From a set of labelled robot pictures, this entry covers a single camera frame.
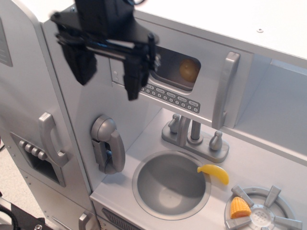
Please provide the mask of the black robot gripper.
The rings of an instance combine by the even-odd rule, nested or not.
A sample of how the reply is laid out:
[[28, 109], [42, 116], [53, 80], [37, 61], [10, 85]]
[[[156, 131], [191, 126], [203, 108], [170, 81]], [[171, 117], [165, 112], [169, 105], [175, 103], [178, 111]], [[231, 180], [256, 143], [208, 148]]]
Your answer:
[[133, 0], [77, 0], [76, 11], [56, 12], [58, 43], [64, 57], [81, 85], [86, 85], [97, 71], [94, 52], [124, 61], [124, 86], [128, 100], [138, 99], [147, 84], [149, 69], [157, 70], [159, 37], [134, 18]]

